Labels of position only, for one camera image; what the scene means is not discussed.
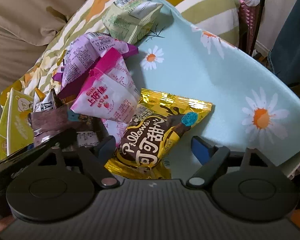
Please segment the black pole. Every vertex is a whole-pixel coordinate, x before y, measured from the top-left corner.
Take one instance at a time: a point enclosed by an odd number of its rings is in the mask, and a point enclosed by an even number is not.
[[[251,45],[251,49],[250,49],[250,53],[249,53],[250,56],[252,56],[254,46],[255,46],[256,41],[257,41],[257,36],[258,36],[258,33],[259,33],[261,17],[262,17],[263,7],[265,6],[265,2],[266,2],[266,0],[260,0],[257,25],[256,25],[256,29],[255,29],[255,32],[254,32],[254,35],[253,35],[252,45]]]

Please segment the daisy print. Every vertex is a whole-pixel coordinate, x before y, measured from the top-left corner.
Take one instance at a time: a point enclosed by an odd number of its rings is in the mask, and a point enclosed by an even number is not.
[[[235,46],[233,46],[232,44],[224,41],[223,39],[219,38],[218,36],[216,36],[216,35],[214,35],[214,34],[212,34],[210,32],[203,31],[202,29],[198,28],[197,26],[195,26],[193,24],[191,25],[191,30],[192,30],[192,32],[198,32],[198,31],[201,32],[200,41],[203,44],[203,46],[205,48],[207,48],[209,55],[211,53],[211,44],[212,43],[215,46],[215,48],[216,48],[219,56],[222,59],[225,58],[225,54],[223,52],[223,48],[222,47],[231,48],[231,49],[235,49],[236,48]]]
[[[274,136],[283,140],[288,136],[286,128],[280,124],[280,119],[287,118],[289,111],[286,109],[275,110],[278,102],[278,94],[275,93],[270,103],[266,101],[266,94],[260,87],[260,96],[252,90],[254,100],[246,97],[249,108],[244,107],[242,111],[248,115],[242,121],[242,125],[246,126],[246,133],[250,134],[250,142],[258,138],[261,149],[264,148],[265,140],[273,144]]]
[[[148,50],[148,54],[146,55],[146,57],[141,61],[141,66],[145,69],[145,70],[152,70],[152,69],[156,69],[157,63],[162,63],[164,58],[163,56],[163,52],[162,49],[158,49],[158,46],[154,46],[154,49]]]

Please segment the gold foil packaging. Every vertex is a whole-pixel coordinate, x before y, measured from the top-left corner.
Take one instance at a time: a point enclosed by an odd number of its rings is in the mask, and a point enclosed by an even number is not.
[[[141,89],[136,113],[106,168],[130,179],[168,179],[160,162],[211,111],[212,103]]]

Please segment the snack bag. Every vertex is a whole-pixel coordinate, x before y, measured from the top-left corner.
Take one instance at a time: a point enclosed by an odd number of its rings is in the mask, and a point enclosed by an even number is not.
[[[3,107],[2,115],[0,118],[0,160],[7,157],[7,128],[8,128],[8,112],[10,104],[10,94]]]
[[[62,82],[62,75],[63,75],[63,72],[65,70],[65,67],[64,65],[63,66],[59,66],[52,74],[52,79],[54,81],[57,81],[57,82]]]
[[[77,131],[77,143],[74,147],[92,147],[99,143],[96,132],[100,130],[98,122],[91,116],[74,113],[69,102],[57,109],[33,112],[28,116],[34,133],[34,147],[68,128]]]
[[[27,116],[33,111],[33,98],[11,89],[8,131],[7,155],[33,143],[33,132],[27,123]]]
[[[90,70],[71,110],[129,123],[138,104],[136,91],[122,56],[111,48]]]
[[[46,95],[39,90],[39,88],[34,89],[34,99],[33,99],[33,109],[35,105],[45,99]]]
[[[56,92],[54,88],[52,88],[42,102],[38,102],[35,105],[34,112],[57,109],[60,106],[62,106],[62,102],[59,98],[57,98]]]
[[[127,129],[127,124],[106,119],[101,119],[109,135],[114,136],[115,146],[118,147],[124,132]]]
[[[11,91],[11,88],[17,90],[17,91],[21,91],[22,90],[22,83],[20,80],[16,80],[12,85],[8,86],[5,90],[3,90],[1,92],[1,95],[0,95],[0,105],[3,109],[3,107],[5,106],[7,100],[8,100],[8,94],[10,93]]]
[[[88,76],[87,70],[110,48],[117,49],[123,57],[138,53],[136,46],[119,41],[105,33],[86,33],[73,41],[68,50],[69,53],[65,54],[62,88],[58,97],[63,99],[70,95],[77,95]]]
[[[61,99],[61,103],[64,105],[64,104],[67,104],[73,100],[75,100],[77,98],[77,95],[71,95],[71,96],[68,96],[66,98],[63,98]]]
[[[136,113],[105,167],[130,179],[152,178],[149,172],[211,108],[212,103],[142,88]]]
[[[112,37],[135,44],[151,29],[163,4],[143,0],[116,0],[102,17]]]

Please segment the white wall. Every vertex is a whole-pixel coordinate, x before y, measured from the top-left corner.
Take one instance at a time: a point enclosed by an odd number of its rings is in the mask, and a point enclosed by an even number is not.
[[[257,41],[271,49],[296,0],[266,0]]]

